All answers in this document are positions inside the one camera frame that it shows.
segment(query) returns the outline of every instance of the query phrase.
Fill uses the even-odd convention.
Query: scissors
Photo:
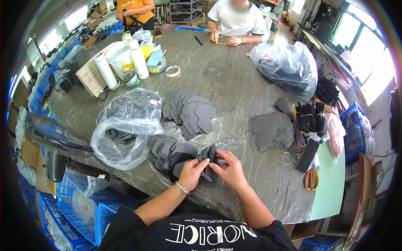
[[[309,177],[310,177],[310,185],[307,186],[307,184],[308,184],[307,179],[308,179]],[[317,170],[316,170],[316,167],[313,167],[313,168],[311,168],[310,170],[308,170],[308,172],[307,172],[307,174],[306,174],[306,177],[304,178],[304,187],[305,187],[307,190],[312,190],[312,191],[314,191],[315,189],[317,189],[319,182],[320,182],[320,178],[319,178],[319,176],[318,176],[318,172],[317,172]]]

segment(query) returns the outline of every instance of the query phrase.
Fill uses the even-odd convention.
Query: woman in orange shirt
[[[124,31],[131,34],[140,28],[154,29],[154,0],[117,0],[116,19],[123,21]]]

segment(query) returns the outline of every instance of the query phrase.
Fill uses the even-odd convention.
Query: gray work table
[[[195,40],[197,36],[203,46]],[[80,65],[108,44],[121,40],[121,34],[111,35],[95,43],[80,58]],[[166,77],[160,73],[141,80],[138,87],[158,92],[164,98],[172,90],[191,90],[212,102],[217,116],[213,118],[210,134],[201,134],[190,141],[199,152],[216,144],[217,149],[227,150],[242,162],[244,174],[263,203],[276,219],[283,223],[307,222],[310,219],[314,193],[304,188],[304,174],[295,170],[295,165],[285,165],[282,154],[285,150],[268,149],[260,152],[251,149],[248,120],[257,114],[275,111],[274,103],[285,97],[289,104],[297,98],[267,80],[246,56],[254,44],[238,47],[216,45],[209,41],[207,33],[193,31],[162,31],[156,39],[167,49],[168,65],[181,68],[179,76]],[[100,111],[116,96],[130,89],[126,86],[109,91],[106,100],[91,97],[80,86],[73,86],[67,95],[54,91],[48,101],[58,120],[90,139]],[[179,126],[163,120],[165,134],[185,142]],[[287,150],[295,155],[295,146]],[[148,161],[129,171],[108,170],[136,188],[157,196],[173,184],[160,174]],[[199,183],[189,196],[197,204],[217,210],[219,213],[243,220],[236,193],[224,182]]]

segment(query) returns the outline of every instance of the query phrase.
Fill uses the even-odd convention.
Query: orange shirt
[[[138,9],[145,4],[149,3],[151,0],[117,0],[117,9],[116,14],[123,12],[124,9]],[[146,23],[150,18],[154,17],[152,11],[149,11],[144,14],[135,14],[133,15],[138,21],[142,23]],[[126,16],[126,23],[133,24],[133,19],[129,16]]]

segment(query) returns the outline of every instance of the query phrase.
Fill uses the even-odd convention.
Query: woman's left hand
[[[226,45],[228,46],[236,46],[243,42],[241,37],[231,37],[226,41]]]
[[[187,192],[193,190],[198,184],[201,172],[204,170],[204,168],[206,168],[208,163],[208,158],[201,162],[199,162],[197,159],[193,159],[184,163],[183,169],[180,173],[180,178],[178,180],[180,186],[182,186]]]
[[[135,9],[129,9],[129,10],[123,11],[122,14],[123,14],[123,16],[132,16],[132,15],[135,15],[136,13],[135,13]]]

